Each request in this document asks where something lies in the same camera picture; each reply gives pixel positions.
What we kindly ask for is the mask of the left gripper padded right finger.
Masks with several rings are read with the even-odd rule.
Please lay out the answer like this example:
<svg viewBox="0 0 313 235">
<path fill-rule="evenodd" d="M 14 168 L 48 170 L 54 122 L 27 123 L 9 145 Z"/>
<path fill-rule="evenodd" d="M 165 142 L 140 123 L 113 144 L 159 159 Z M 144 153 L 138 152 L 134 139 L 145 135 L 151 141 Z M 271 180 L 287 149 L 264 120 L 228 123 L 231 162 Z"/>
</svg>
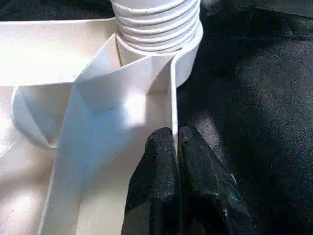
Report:
<svg viewBox="0 0 313 235">
<path fill-rule="evenodd" d="M 187 234 L 252 234 L 252 219 L 234 177 L 193 127 L 179 129 L 179 169 Z"/>
</svg>

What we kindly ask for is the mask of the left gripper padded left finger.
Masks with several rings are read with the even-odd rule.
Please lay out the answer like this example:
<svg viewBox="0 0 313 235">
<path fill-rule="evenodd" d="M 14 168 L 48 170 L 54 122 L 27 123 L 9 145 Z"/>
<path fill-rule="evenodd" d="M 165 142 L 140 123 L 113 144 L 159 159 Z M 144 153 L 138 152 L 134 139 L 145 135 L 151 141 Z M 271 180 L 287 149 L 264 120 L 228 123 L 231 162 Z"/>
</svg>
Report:
<svg viewBox="0 0 313 235">
<path fill-rule="evenodd" d="M 131 176 L 123 235 L 177 235 L 180 226 L 179 174 L 172 131 L 155 130 Z"/>
</svg>

